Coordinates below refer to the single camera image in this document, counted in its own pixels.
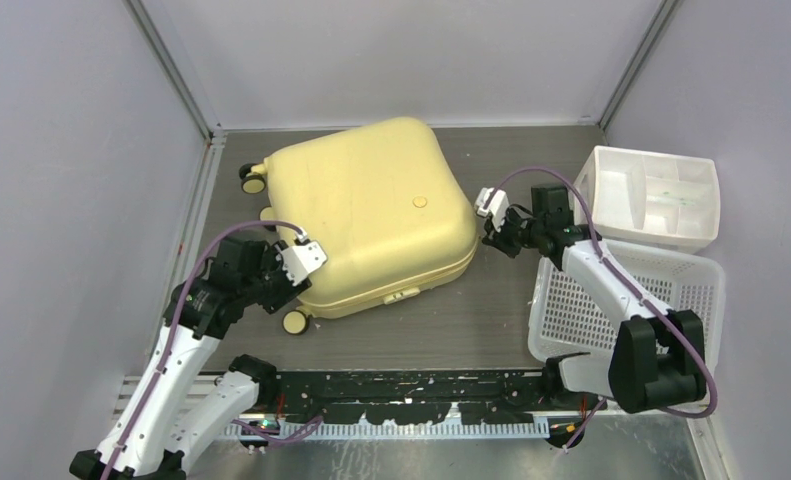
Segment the yellow hard-shell suitcase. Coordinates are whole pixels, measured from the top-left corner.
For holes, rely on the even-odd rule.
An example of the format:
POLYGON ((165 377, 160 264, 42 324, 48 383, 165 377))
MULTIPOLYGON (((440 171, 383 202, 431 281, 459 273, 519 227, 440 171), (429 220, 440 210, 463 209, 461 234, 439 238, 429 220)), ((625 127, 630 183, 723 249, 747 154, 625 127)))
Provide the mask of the yellow hard-shell suitcase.
POLYGON ((279 149, 240 167, 245 193, 265 193, 264 220, 305 229, 326 263, 282 321, 304 333, 393 304, 461 276, 478 246, 476 218, 436 135, 396 117, 279 149))

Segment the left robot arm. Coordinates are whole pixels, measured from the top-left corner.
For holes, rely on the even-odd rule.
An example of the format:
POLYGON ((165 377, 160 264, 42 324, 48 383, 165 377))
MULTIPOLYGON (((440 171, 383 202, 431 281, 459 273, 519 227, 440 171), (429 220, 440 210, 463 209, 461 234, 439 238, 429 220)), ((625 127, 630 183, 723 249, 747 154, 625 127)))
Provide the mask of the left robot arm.
POLYGON ((180 412, 205 362, 246 308, 274 313, 312 285, 327 261, 316 241, 270 243, 236 233, 214 242, 192 280, 176 287, 154 353, 109 434, 79 451, 78 479, 184 479, 222 430, 245 411, 265 413, 278 399, 276 369, 241 355, 186 414, 180 412))

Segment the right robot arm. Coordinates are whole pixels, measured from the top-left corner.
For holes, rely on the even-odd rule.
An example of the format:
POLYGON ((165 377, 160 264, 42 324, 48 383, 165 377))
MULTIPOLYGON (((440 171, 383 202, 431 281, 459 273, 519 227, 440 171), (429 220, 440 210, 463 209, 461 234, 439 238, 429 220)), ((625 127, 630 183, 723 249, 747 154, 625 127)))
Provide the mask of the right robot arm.
POLYGON ((633 279, 593 227, 576 223, 566 187, 534 187, 531 194, 531 208, 518 213, 503 190, 481 190, 475 211, 485 221, 483 243, 510 258, 538 250, 589 295, 616 334, 607 354, 545 359, 547 404, 567 409, 587 393, 639 413, 710 397, 701 318, 660 301, 633 279))

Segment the white perforated plastic basket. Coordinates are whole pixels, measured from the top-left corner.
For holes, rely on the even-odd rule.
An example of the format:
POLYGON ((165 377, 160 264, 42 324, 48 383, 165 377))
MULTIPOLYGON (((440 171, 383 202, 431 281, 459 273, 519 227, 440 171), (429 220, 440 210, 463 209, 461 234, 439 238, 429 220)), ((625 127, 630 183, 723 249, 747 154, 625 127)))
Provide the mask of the white perforated plastic basket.
POLYGON ((548 389, 628 413, 700 407, 719 359, 725 274, 715 261, 602 240, 541 259, 527 345, 548 389))

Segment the white divided organizer tray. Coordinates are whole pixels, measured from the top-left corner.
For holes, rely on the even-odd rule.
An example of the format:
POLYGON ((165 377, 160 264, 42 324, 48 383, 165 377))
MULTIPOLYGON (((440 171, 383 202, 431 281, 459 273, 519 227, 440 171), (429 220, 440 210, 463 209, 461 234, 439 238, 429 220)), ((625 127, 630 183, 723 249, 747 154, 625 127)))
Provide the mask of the white divided organizer tray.
POLYGON ((719 236, 711 159, 596 146, 574 186, 603 237, 695 254, 719 236))

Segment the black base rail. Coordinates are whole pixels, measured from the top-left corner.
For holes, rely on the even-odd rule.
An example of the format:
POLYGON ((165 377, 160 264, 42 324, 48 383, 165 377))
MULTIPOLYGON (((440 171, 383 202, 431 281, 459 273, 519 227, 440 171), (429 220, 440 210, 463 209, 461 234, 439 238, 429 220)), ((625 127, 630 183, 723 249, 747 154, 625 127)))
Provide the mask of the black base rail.
POLYGON ((525 423, 533 412, 581 414, 594 394, 549 394, 539 369, 282 371, 249 413, 291 423, 439 424, 458 411, 467 425, 525 423))

